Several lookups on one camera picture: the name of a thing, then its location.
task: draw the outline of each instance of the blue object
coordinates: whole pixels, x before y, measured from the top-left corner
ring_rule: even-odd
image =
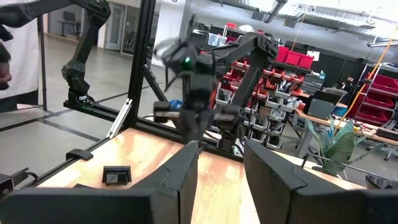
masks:
[[[181,105],[182,105],[182,101],[181,100],[172,100],[172,101],[170,101],[170,107],[173,110],[180,109]]]
[[[344,114],[346,112],[347,112],[347,108],[339,107],[339,106],[336,106],[335,109],[333,110],[333,113],[337,116],[344,116]]]

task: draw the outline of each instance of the green plant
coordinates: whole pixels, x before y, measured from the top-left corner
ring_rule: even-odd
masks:
[[[324,129],[321,134],[318,134],[311,121],[306,120],[308,128],[314,135],[314,138],[320,145],[320,155],[342,164],[352,164],[365,158],[373,150],[379,150],[384,144],[378,144],[373,147],[369,152],[352,159],[354,148],[361,141],[366,139],[366,136],[355,136],[354,122],[350,120],[346,125],[334,134],[335,121],[330,116],[330,131]],[[322,160],[322,172],[329,175],[337,175],[345,169],[345,166],[331,161]]]

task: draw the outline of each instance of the ceiling light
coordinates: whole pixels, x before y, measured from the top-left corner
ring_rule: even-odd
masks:
[[[387,45],[388,41],[379,43],[368,43],[368,47],[386,47]],[[392,41],[391,45],[398,45],[398,40]]]

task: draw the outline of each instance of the door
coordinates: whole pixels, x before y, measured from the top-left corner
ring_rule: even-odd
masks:
[[[117,4],[110,4],[111,17],[109,18],[108,38],[106,48],[110,50],[120,50],[123,36],[123,21],[125,7]]]

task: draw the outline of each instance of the gray floor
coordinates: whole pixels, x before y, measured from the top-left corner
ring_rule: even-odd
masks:
[[[49,110],[56,116],[40,109],[0,114],[0,128],[22,121],[28,123],[0,133],[1,173],[11,174],[29,167],[38,175],[44,174],[63,162],[66,152],[87,148],[104,138],[111,127],[108,121],[63,107],[68,87],[60,69],[71,59],[75,44],[46,37],[45,46],[48,104]],[[131,64],[131,58],[121,57],[117,52],[93,49],[86,65],[86,80],[91,85],[89,94],[97,101],[121,95],[101,102],[102,105],[120,110],[127,97],[127,94],[122,94],[128,90]],[[152,70],[164,89],[164,69],[153,66]],[[170,100],[180,99],[181,92],[181,83],[176,82],[166,96]],[[144,81],[139,116],[150,114],[155,100],[153,91]],[[284,136],[295,136],[290,126],[285,128]],[[316,142],[312,142],[312,145],[317,147]],[[357,147],[355,156],[365,153],[365,147],[365,144]],[[281,151],[295,153],[293,145],[283,146]],[[390,161],[384,162],[383,157],[383,152],[374,153],[354,166],[397,179],[397,158],[391,157]],[[364,185],[364,174],[347,169],[347,176],[350,181]]]

